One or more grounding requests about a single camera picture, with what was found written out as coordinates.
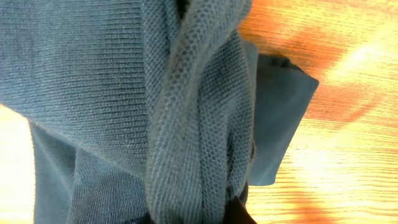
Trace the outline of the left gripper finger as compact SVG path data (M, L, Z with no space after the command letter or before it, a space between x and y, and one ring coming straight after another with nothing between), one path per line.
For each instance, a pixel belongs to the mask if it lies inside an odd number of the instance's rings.
M225 206L223 224L257 224L250 216L239 197L234 197Z

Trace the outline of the blue t-shirt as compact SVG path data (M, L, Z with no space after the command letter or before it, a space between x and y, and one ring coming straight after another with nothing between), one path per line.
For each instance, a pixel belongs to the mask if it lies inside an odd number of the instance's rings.
M238 33L250 1L1 2L1 104L35 223L223 223L271 185L318 87Z

